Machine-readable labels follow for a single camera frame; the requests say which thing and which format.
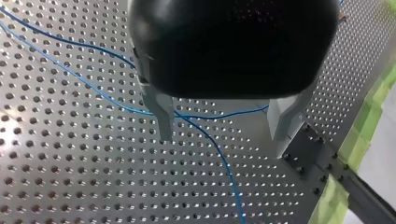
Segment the black plastic cover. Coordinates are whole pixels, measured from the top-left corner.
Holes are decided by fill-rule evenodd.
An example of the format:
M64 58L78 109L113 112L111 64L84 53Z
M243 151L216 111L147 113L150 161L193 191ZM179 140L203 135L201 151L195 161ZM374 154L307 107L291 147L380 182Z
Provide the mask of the black plastic cover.
M177 97L267 99L306 89L332 43L338 0L132 0L149 82Z

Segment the blue wire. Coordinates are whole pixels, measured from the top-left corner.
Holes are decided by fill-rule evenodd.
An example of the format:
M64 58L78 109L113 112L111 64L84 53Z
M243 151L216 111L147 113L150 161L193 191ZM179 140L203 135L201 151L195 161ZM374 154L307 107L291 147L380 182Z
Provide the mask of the blue wire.
M105 53L108 53L109 55L112 55L112 56L114 56L114 57L116 57L116 58L121 59L121 60L124 61L125 63L129 64L132 68L134 68L134 64L133 64L131 61L125 59L124 56L121 56L120 54L115 53L115 52L113 52L113 51L111 51L111 50L108 50L108 49L105 49L105 48L102 48L102 47L98 47L98 46L95 46L95 45L83 44L83 43L79 43L79 42L76 42L76 41L71 41L71 40L63 39L63 38L58 37L58 36L56 36L56 35L51 35L50 33L44 32L44 31L42 31L41 29L39 29L39 28L37 28L37 27L35 27L35 26L33 26L33 25L27 23L27 22L24 22L23 20L19 19L18 17L12 15L11 13L7 12L6 9L5 9L4 7L0 7L0 11L2 11L4 14L6 14L7 16L9 16L12 20L17 21L19 24L21 24L21 25L23 25L23 26L26 26L27 28L29 28L29 29L31 29L31 30L33 30L33 31L35 31L35 32L38 32L38 33L40 33L40 34L42 34L42 35L46 35L47 37L50 37L50 38L52 38L52 39L56 39L56 40L62 41L62 42L64 42L64 43L68 43L68 44L72 44L72 45L77 45L77 46L82 46L82 47L91 48L91 49L98 49L98 50L101 50L101 51L103 51L103 52L105 52Z
M250 113L263 111L264 109L268 108L268 106L269 105L265 105L265 106L259 107L257 109L236 111L236 112L233 112L231 114L222 115L222 116L215 116L215 117L203 117L203 116L198 116L198 115L184 115L184 117L186 117L188 119L225 119L225 118L236 116L236 115L250 114Z
M38 33L40 33L40 34L42 34L42 35L48 36L48 37L50 37L50 38L53 38L53 39L56 39L56 40L59 40L59 41L63 41L63 42L68 43L68 44L78 45L78 46L82 46L82 47L86 47L86 48L99 49L99 50L101 50L101 51L103 51L103 52L106 52L106 53L108 53L108 54L110 54L110 55L112 55L112 56L114 56L114 57L117 57L117 58L123 60L124 62L126 62L126 63L128 63L129 65L131 65L132 67L134 67L134 65L132 64L132 62L126 60L124 57L120 56L119 54L117 54L117 53L115 53L115 52L112 52L112 51L110 51L110 50L107 50L107 49L104 49L104 48L101 48L101 47L97 47L97 46L95 46L95 45L82 44L82 43L78 43L78 42L75 42L75 41L66 40L66 39L60 38L60 37L55 36L55 35L51 35L51 34L49 34L49 33L47 33L47 32L44 32L44 31L40 30L40 29L37 28L37 27L34 27L34 26L32 26L32 25L30 25L30 24L28 24L28 23L22 21L22 20L19 19L18 17L16 17L16 16L14 16L13 14L7 12L3 7L0 7L0 11L2 11L3 13L5 13L5 14L6 14L7 16L9 16L12 20L17 21L17 22L20 23L21 25L24 25L24 26L26 26L26 27L32 29L33 31L38 32ZM105 99L107 99L107 100L110 101L111 103L113 103L113 104L115 104L115 105L118 105L118 106L120 106L120 107L122 107L122 108L124 108L124 109L126 109L126 110L128 110L128 111L130 111L130 112L135 112L135 113L138 113L138 114L144 114L144 115L152 116L152 113L150 113L150 112L148 112L148 111L137 110L137 109L134 109L134 108L132 108L132 107L125 106L125 105L121 105L120 103L115 102L113 99L111 99L111 97L109 97L109 96L105 95L103 92L97 90L97 89L96 89L95 87L93 87L87 80L85 80L84 78L78 76L74 71L72 71L71 69L66 69L66 67L62 66L61 63L59 63L59 61L56 61L56 60L54 60L54 59L51 59L51 57L48 57L48 55L45 54L44 52L42 52L42 50L38 49L38 48L35 47L33 44L28 43L28 42L25 41L24 39L19 38L19 36L16 35L15 33L13 33L12 31L9 31L9 32L12 33L14 36L16 36L20 41L24 42L25 44L29 45L31 48L33 48L33 49L37 50L38 52L40 52L40 54L43 55L44 57L46 57L48 60L51 60L51 61L53 61L54 63L60 65L64 70L66 70L67 72L69 72L70 74L72 74L74 77L78 78L80 81L84 82L87 86L89 86L91 89L93 89L93 90L95 90L96 92L98 92L99 94L101 94ZM268 108L268 105L265 105L265 106L260 107L260 108L257 108L257 109L249 109L249 110L244 110L244 111L239 111L239 112L233 112L233 113L227 114L227 115L221 115L221 116L215 116L215 117L209 117L209 118L208 118L208 117L203 117L203 116L197 116L197 115L184 115L184 116L185 116L186 118L189 118L189 119L208 119L208 120L212 120L212 119L225 119L225 118L232 117L232 116L236 116L236 115L243 115L243 114L249 114L249 113L254 113L254 112L262 111L262 110L264 110L264 109L266 109L266 108Z
M70 68L64 66L63 64L61 64L58 60L55 60L53 58L51 58L49 55L47 55L46 53L44 53L41 49L37 48L35 45L33 45L32 43L28 42L27 40L25 40L24 38L20 37L19 35L16 35L14 32L12 32L11 30L9 30L1 21L0 21L0 26L9 34L12 34L14 37L16 37L17 39L19 39L21 42L25 43L26 45L28 45L29 47L31 47L32 49L36 50L37 52L39 52L43 57L47 58L48 60L52 61L53 63L59 65L62 67L62 69L64 69L65 71L67 71L68 73L72 74L74 77L76 77L78 80L82 81L84 84L86 84L87 86L89 86L91 89L93 89L94 91L96 91L97 93L99 93L100 95L102 95L105 99L107 99L109 102L125 108L126 110L130 111L130 112L134 112L134 113L138 113L138 114L143 114L143 115L150 115L152 116L151 113L147 112L147 111L143 111L143 110L137 110L134 108L131 108L129 106L125 106L125 105L121 105L118 102L115 102L111 99L111 97L107 96L106 94L104 94L103 92L97 90L96 88L94 88L87 80L85 80L83 77L77 75L73 70L71 70ZM254 111L261 111L263 108L266 108L267 106L264 106L262 108L259 109L255 109ZM239 213L239 217L241 219L241 224L245 224L245 217L244 217L244 213L242 210L242 204L241 204L241 199L240 199L240 195L239 195L239 191L237 189L236 183L233 179L233 173L230 169L230 165L227 162L227 160L225 159L223 153L221 152L219 145L216 143L216 141L210 136L209 133L207 133L205 130L203 130L201 127L199 127L197 124L193 123L192 121L189 120L188 117L181 115L180 113L178 113L177 111L175 111L176 115L178 118L182 118L184 120L186 120L190 125L192 125L194 128L198 129L200 132L202 132L207 138L209 138L209 140L213 143L213 145L215 146L217 152L220 154L221 160L225 166L225 169L227 171L227 175L230 178L231 182L232 182L232 188L233 188L233 193L235 195L235 199L236 199L236 206L238 209L238 213ZM234 116L234 115L238 115L238 114L246 114L247 111L241 111L241 112L235 112L232 113L230 115L224 115L224 116L217 116L217 117L212 117L212 118L205 118L205 117L200 117L200 116L191 116L192 118L199 118L199 119L216 119L216 118L227 118L230 116Z
M235 195L235 199L236 199L236 207L238 209L238 214L239 214L239 218L241 220L241 224L245 224L245 217L244 217L244 211L242 209L242 203L241 203L241 197L239 195L239 191L238 188L236 186L235 180L233 179L233 173L230 169L230 165L227 162L227 160L224 157L224 154L222 153L222 151L219 148L219 145L216 143L216 141L213 139L212 136L210 136L209 133L207 133L204 129L202 129L200 126L198 126L197 124L195 124L194 122L190 121L188 118L186 118L185 116L179 114L177 111L175 111L175 113L181 118L186 120L186 122L188 122L190 125L192 125L194 128L196 128L197 130L199 130L201 133L203 133L215 146L217 152L219 153L222 163L227 171L227 175L231 180L232 188L233 188L233 194Z
M18 38L21 42L25 43L26 45L28 45L29 47L31 47L32 49L35 49L38 53L40 53L42 56L44 56L45 58L47 58L48 60L52 61L53 63L59 65L62 67L62 69L64 69L65 71L67 71L68 73L72 74L74 77L76 77L78 80L80 80L81 82L83 82L84 84L86 84L88 87L90 87L91 89L93 89L94 91L96 91L97 93L99 93L103 98L105 98L106 100L108 100L109 102L111 102L114 105L117 105L129 112L133 112L133 113L137 113L137 114L142 114L142 115L149 115L152 116L153 114L145 111L145 110L139 110L139 109L135 109L133 107L127 106L127 105L122 105L119 102L113 100L110 96L106 95L104 92L99 91L98 89L96 89L88 80L86 80L85 78L83 78L82 76L77 75L76 72L74 72L72 69L64 66L62 63L60 63L58 60L55 60L53 58L51 58L49 55L47 55L46 53L44 53L41 49L39 49L38 47L36 47L34 44L28 42L27 40L25 40L24 38L20 37L19 35L15 34L13 31L9 30L1 21L0 21L0 25L1 27L8 33L14 35L16 38ZM221 116L215 116L215 117L203 117L203 116L197 116L197 115L184 115L186 118L189 119L225 119L228 117L232 117L232 116L236 116L236 115L242 115L242 114L248 114L248 113L254 113L254 112L258 112L258 111L262 111L264 109L266 109L268 107L268 105L265 105L263 107L257 108L257 109L250 109L250 110L244 110L244 111L238 111L238 112L234 112L231 114L227 114L227 115L221 115Z
M119 102L114 101L113 99L111 99L110 96L106 95L104 92L99 91L98 89L96 89L89 81L87 81L85 78L83 78L82 76L79 76L76 74L76 72L74 72L72 69L64 66L63 64L61 64L58 60L53 59L52 57L50 57L49 55L47 55L46 53L44 53L41 49L39 49L38 47L36 47L34 44L30 43L29 41L25 40L24 38L20 37L19 35L15 34L13 31L9 30L8 27L6 27L1 21L0 21L0 26L9 34L12 34L14 37L16 37L17 39L19 39L21 42L25 43L26 45L28 45L30 48L35 49L38 53L40 53L43 57L45 57L46 59L52 61L53 63L59 65L60 67L62 67L62 69L66 70L68 73L72 74L74 77L76 77L78 80L82 81L85 85L87 85L88 87L90 87L91 89L93 89L94 91L96 91L97 93L99 93L102 97L104 97L105 99L107 99L109 102L122 107L130 112L134 112L137 114L142 114L142 115L149 115L152 116L152 113L145 111L145 110L139 110L139 109L135 109L129 106L125 106L120 104Z

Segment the metal bracket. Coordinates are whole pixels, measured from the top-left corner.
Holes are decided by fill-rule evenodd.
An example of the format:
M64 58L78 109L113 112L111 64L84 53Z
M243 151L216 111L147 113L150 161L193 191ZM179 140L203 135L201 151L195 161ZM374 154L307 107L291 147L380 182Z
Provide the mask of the metal bracket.
M317 195L321 194L320 189L328 175L334 176L349 193L349 209L364 223L396 223L396 212L393 208L350 170L331 143L308 124L297 132L281 160L303 181L315 178L318 187L312 191Z

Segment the blue cable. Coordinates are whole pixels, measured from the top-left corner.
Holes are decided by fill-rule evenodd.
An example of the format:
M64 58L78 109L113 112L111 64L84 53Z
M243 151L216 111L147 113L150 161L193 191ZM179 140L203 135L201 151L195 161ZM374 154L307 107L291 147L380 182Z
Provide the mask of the blue cable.
M144 111L144 110L138 110L135 108L131 108L129 106L125 106L125 105L121 105L120 103L114 101L113 99L111 99L111 97L107 96L106 94L104 94L103 92L97 90L96 88L94 88L86 79L84 79L83 77L77 75L72 69L64 66L63 64L61 64L58 60L55 60L53 58L51 58L49 55L47 55L46 53L44 53L41 49L39 49L38 47L36 47L35 45L33 45L32 43L28 42L27 40L25 40L24 38L20 37L19 35L16 35L14 32L12 32L11 30L9 30L1 21L0 21L0 26L9 34L12 34L14 37L16 37L17 39L19 39L21 42L23 42L24 44L28 45L29 47L31 47L32 49L38 51L43 57L47 58L48 60L52 61L53 63L59 65L60 67L62 67L62 69L64 69L65 71L67 71L68 73L72 74L74 77L76 77L78 80L82 81L84 84L86 84L87 86L89 86L91 89L93 89L94 91L96 91L97 93L99 93L100 95L102 95L105 99L107 99L109 102L125 108L126 110L130 111L130 112L134 112L134 113L138 113L138 114L143 114L143 115L150 115L152 116L152 114L148 111ZM263 108L266 108L267 106L261 107L259 109L255 109L254 111L261 111ZM239 191L237 189L236 183L233 179L233 173L230 169L230 165L227 162L227 160L225 159L223 153L221 152L219 145L216 143L216 141L212 138L212 136L210 136L209 133L207 133L205 130L203 130L201 127L199 127L197 124L193 123L192 121L189 120L189 117L186 117L184 115L181 115L180 113L178 113L177 111L175 111L176 115L178 118L182 118L184 120L186 120L190 125L192 125L194 128L196 128L197 130L199 130L200 132L202 132L215 146L217 152L220 154L221 160L225 166L226 172L228 177L230 178L231 182L232 182L232 188L233 188L233 193L235 195L235 199L236 199L236 206L238 209L238 214L239 217L241 219L241 224L245 224L245 217L244 217L244 213L242 210L242 203L241 203L241 199L240 199L240 195L239 195ZM224 115L224 116L218 116L218 117L212 117L212 118L205 118L205 117L201 117L201 116L190 116L192 118L198 118L198 119L216 119L216 118L227 118L230 116L234 116L234 115L238 115L238 114L246 114L247 111L240 111L240 112L235 112L232 113L230 115Z
M121 56L120 54L115 53L115 52L113 52L113 51L111 51L111 50L108 50L108 49L105 49L105 48L102 48L102 47L98 47L98 46L95 46L95 45L83 44L83 43L79 43L79 42L76 42L76 41L71 41L71 40L63 39L63 38L58 37L58 36L56 36L56 35L51 35L50 33L44 32L44 31L42 31L41 29L39 29L39 28L37 28L37 27L34 27L33 25L31 25L31 24L29 24L29 23L27 23L27 22L24 22L23 20L19 19L18 17L12 15L11 13L7 12L6 9L5 9L4 7L0 7L0 11L3 12L4 14L6 14L7 16L9 16L12 20L17 21L19 24L21 24L21 25L23 25L23 26L26 26L27 28L29 28L29 29L31 29L31 30L33 30L33 31L35 31L35 32L38 32L38 33L40 33L40 34L42 34L42 35L46 35L47 37L50 37L50 38L52 38L52 39L56 39L56 40L62 41L62 42L64 42L64 43L68 43L68 44L72 44L72 45L77 45L77 46L82 46L82 47L85 47L85 48L91 48L91 49L98 49L98 50L101 50L102 52L108 53L109 55L112 55L112 56L114 56L114 57L116 57L116 58L121 59L123 62L129 64L132 68L134 68L134 64L133 64L131 61L125 59L125 57L123 57L123 56Z
M90 87L91 89L93 89L94 91L96 91L97 93L99 93L102 97L104 97L105 99L107 99L109 102L122 107L130 112L134 112L137 114L142 114L142 115L149 115L152 116L152 113L145 111L145 110L139 110L139 109L135 109L126 105L122 105L119 102L114 101L113 99L111 99L110 96L106 95L104 92L99 91L98 89L96 89L89 81L87 81L85 78L83 78L82 76L79 76L76 74L76 72L74 72L72 69L64 66L63 64L61 64L58 60L53 59L52 57L50 57L49 55L47 55L46 53L43 52L43 50L39 49L38 47L36 47L34 44L30 43L29 41L25 40L24 38L20 37L19 35L15 34L13 31L9 30L8 27L6 27L1 21L0 21L0 26L9 34L12 34L14 37L16 37L17 39L19 39L21 42L25 43L26 45L28 45L30 48L35 49L38 53L40 53L43 57L45 57L46 59L52 61L53 63L59 65L60 67L62 67L62 69L64 69L65 71L67 71L68 73L72 74L74 77L76 77L78 80L82 81L85 85L87 85L88 87Z
M250 114L250 113L263 111L264 109L268 108L268 106L269 105L265 105L265 106L259 107L257 109L236 111L236 112L233 112L231 114L222 115L222 116L215 116L215 117L203 117L203 116L198 116L198 115L184 115L184 117L186 117L188 119L225 119L225 118L236 116L236 115Z
M186 122L188 122L190 125L192 125L194 128L196 128L197 130L199 130L201 133L203 133L215 146L217 152L219 153L222 163L225 166L225 169L227 171L227 175L231 180L232 188L233 188L233 194L235 195L235 199L236 199L236 207L238 209L238 214L239 214L239 218L241 220L241 224L245 224L245 217L244 217L244 211L242 209L242 203L241 203L241 197L239 195L239 191L238 188L236 186L235 180L233 179L233 172L230 169L230 165L227 162L227 160L224 157L224 154L222 153L222 151L219 148L219 145L216 143L216 141L213 139L212 136L210 136L209 133L207 133L204 129L202 129L200 126L198 126L197 124L195 124L194 122L190 121L188 118L186 118L185 116L179 114L177 111L175 111L175 113L181 118L186 120Z
M75 41L66 40L66 39L60 38L60 37L55 36L55 35L51 35L51 34L49 34L49 33L47 33L47 32L44 32L44 31L40 30L40 29L37 28L37 27L34 27L34 26L32 26L32 25L30 25L30 24L28 24L28 23L22 21L22 20L19 19L18 17L16 17L16 16L14 16L13 14L7 12L7 11L5 10L4 7L0 7L0 11L2 11L3 13L5 13L5 14L6 14L7 16L9 16L12 20L17 21L17 22L20 23L21 25L26 26L26 27L32 29L33 31L38 32L38 33L40 33L40 34L42 34L42 35L48 36L48 37L50 37L50 38L53 38L53 39L56 39L56 40L59 40L59 41L63 41L63 42L68 43L68 44L78 45L78 46L82 46L82 47L86 47L86 48L92 48L92 49L99 49L99 50L101 50L101 51L103 51L103 52L106 52L106 53L108 53L108 54L110 54L110 55L112 55L112 56L114 56L114 57L117 57L117 58L123 60L124 62L128 63L129 65L131 65L131 66L134 68L134 65L132 64L132 62L126 60L124 57L120 56L119 54L117 54L117 53L115 53L115 52L112 52L112 51L110 51L110 50L107 50L107 49L104 49L104 48L101 48L101 47L97 47L97 46L95 46L95 45L82 44L82 43L78 43L78 42L75 42ZM16 36L20 41L24 42L25 44L29 45L31 48L33 48L33 49L37 50L38 52L40 52L40 54L43 55L44 57L46 57L48 60L51 60L51 61L53 61L54 63L60 65L64 70L66 70L67 72L69 72L70 74L72 74L74 77L78 78L80 81L84 82L84 83L85 83L87 86L89 86L91 89L94 89L96 92L98 92L99 94L101 94L105 99L107 99L107 100L110 101L111 103L113 103L113 104L115 104L115 105L118 105L118 106L120 106L120 107L122 107L122 108L124 108L124 109L126 109L127 111L130 111L130 112L135 112L135 113L138 113L138 114L144 114L144 115L152 116L152 113L150 113L150 112L148 112L148 111L137 110L137 109L134 109L134 108L132 108L132 107L125 106L125 105L121 105L120 103L115 102L113 99L111 99L111 97L109 97L109 96L105 95L103 92L97 90L97 89L96 89L95 87L93 87L87 80L85 80L84 78L78 76L74 71L72 71L71 69L66 69L66 67L62 66L62 65L59 63L59 61L56 61L56 60L54 60L54 59L51 59L51 57L47 57L47 56L48 56L47 54L45 54L44 52L42 52L42 50L38 49L38 48L35 47L33 44L28 43L28 42L25 41L24 39L20 39L20 37L19 37L18 35L16 35L15 33L13 33L12 31L9 31L9 32L12 33L14 36ZM232 117L232 116L236 116L236 115L243 115L243 114L249 114L249 113L254 113L254 112L258 112L258 111L263 111L263 110L266 109L266 108L268 108L268 105L262 106L262 107L257 108L257 109L249 109L249 110L244 110L244 111L238 111L238 112L233 112L233 113L227 114L227 115L221 115L221 116L215 116L215 117L209 117L209 118L208 118L208 117L203 117L203 116L197 116L197 115L184 115L184 116L185 116L186 118L189 118L189 119L208 119L208 120L212 120L212 119L225 119L225 118Z
M26 45L28 45L29 47L31 47L32 49L35 49L38 53L40 53L43 57L47 58L48 60L52 61L53 63L59 65L62 67L62 69L64 69L65 71L67 71L68 73L72 74L74 77L76 77L78 80L80 80L81 82L83 82L84 84L86 84L88 87L90 87L92 90L96 91L97 93L99 93L103 98L105 98L106 100L108 100L109 102L111 102L114 105L117 105L129 112L133 112L133 113L137 113L137 114L142 114L142 115L149 115L149 116L153 116L152 113L145 111L145 110L140 110L140 109L135 109L133 107L127 106L127 105L122 105L119 102L113 100L110 96L106 95L104 92L99 91L98 89L96 89L88 80L86 80L85 78L83 78L82 76L77 75L76 72L74 72L72 69L64 66L62 63L60 63L58 60L53 59L52 57L50 57L49 55L47 55L46 53L44 53L41 49L39 49L38 47L36 47L34 44L28 42L27 40L25 40L24 38L21 38L19 35L15 34L13 31L9 30L1 21L0 21L0 25L1 27L7 32L10 33L12 35L14 35L16 38L18 38L21 42L25 43ZM215 117L203 117L203 116L197 116L197 115L184 115L186 118L189 119L224 119L224 118L228 118L228 117L232 117L232 116L236 116L236 115L242 115L242 114L248 114L248 113L254 113L254 112L258 112L258 111L263 111L264 109L268 108L268 105L265 105L263 107L257 108L257 109L250 109L250 110L244 110L244 111L238 111L238 112L234 112L231 114L227 114L227 115L221 115L221 116L215 116Z

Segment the perforated metal table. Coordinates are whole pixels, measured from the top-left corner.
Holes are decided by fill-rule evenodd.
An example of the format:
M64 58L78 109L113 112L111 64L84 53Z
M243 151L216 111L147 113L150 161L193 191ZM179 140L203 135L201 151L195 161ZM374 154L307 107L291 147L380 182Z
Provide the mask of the perforated metal table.
M126 1L9 1L25 21L130 55ZM396 20L382 1L346 0L348 15L306 117L341 146L372 86ZM0 20L126 105L145 108L135 70L93 49ZM156 120L121 111L0 31L0 223L238 223L219 155L182 120L173 143ZM220 114L265 102L175 99L184 113ZM279 163L263 113L199 120L221 145L248 223L306 223L318 201Z

